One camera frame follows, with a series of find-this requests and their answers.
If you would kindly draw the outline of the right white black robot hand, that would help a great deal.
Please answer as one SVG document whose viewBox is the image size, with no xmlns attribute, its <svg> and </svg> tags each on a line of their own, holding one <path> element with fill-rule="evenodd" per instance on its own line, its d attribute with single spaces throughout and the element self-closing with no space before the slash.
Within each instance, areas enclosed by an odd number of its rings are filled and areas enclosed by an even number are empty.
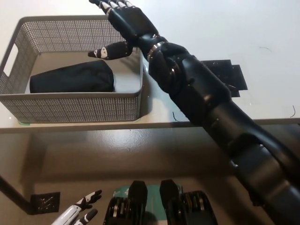
<svg viewBox="0 0 300 225">
<path fill-rule="evenodd" d="M 91 51 L 88 53 L 89 57 L 116 60 L 131 55 L 135 47 L 148 57 L 167 42 L 142 10 L 130 1 L 91 0 L 90 3 L 103 10 L 110 24 L 125 40 Z"/>
</svg>

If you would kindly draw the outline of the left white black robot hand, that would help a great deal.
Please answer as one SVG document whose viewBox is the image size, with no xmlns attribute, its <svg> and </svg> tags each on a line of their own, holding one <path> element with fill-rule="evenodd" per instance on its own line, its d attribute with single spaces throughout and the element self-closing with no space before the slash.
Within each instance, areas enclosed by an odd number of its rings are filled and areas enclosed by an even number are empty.
<svg viewBox="0 0 300 225">
<path fill-rule="evenodd" d="M 69 206 L 60 216 L 58 216 L 52 225 L 87 225 L 98 213 L 97 209 L 92 209 L 84 216 L 79 217 L 79 214 L 84 210 L 91 209 L 92 205 L 102 196 L 102 190 L 92 192 L 77 203 Z"/>
</svg>

